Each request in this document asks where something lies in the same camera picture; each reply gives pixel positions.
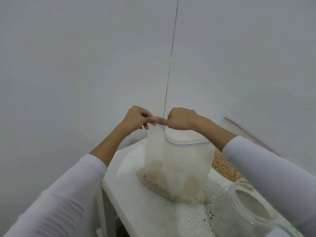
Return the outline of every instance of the white sleeve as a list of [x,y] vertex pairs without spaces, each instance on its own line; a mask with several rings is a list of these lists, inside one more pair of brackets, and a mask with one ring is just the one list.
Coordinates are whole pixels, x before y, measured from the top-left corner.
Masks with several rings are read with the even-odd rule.
[[106,170],[100,159],[85,155],[42,192],[4,237],[71,236]]
[[305,237],[316,236],[316,177],[241,136],[223,155]]

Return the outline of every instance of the bag with blue zipper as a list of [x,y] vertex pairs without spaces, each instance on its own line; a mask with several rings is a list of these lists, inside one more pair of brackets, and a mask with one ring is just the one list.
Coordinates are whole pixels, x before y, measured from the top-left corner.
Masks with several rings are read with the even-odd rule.
[[195,131],[148,124],[147,153],[137,177],[164,197],[187,204],[209,203],[204,182],[215,146]]

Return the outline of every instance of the plastic bag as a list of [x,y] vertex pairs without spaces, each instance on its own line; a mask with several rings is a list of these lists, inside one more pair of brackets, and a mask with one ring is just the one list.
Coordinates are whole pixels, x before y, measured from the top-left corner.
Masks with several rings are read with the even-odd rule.
[[215,146],[195,131],[148,124],[145,167],[137,177],[168,199],[187,204],[209,203],[205,180]]

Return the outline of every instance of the person's right hand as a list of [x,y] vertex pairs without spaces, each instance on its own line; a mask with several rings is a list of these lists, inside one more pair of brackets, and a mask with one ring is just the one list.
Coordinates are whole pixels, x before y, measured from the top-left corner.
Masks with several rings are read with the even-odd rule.
[[176,130],[192,130],[198,117],[199,115],[194,110],[177,107],[170,111],[168,119],[153,117],[153,121]]

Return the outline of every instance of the person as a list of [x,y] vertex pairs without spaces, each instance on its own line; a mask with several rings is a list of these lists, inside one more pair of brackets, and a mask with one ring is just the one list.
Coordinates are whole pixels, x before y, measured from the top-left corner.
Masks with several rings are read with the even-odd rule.
[[316,236],[315,176],[194,110],[173,108],[164,119],[138,106],[130,108],[105,140],[43,191],[4,236],[71,236],[95,198],[119,144],[142,126],[148,129],[149,122],[204,135],[298,231],[305,237]]

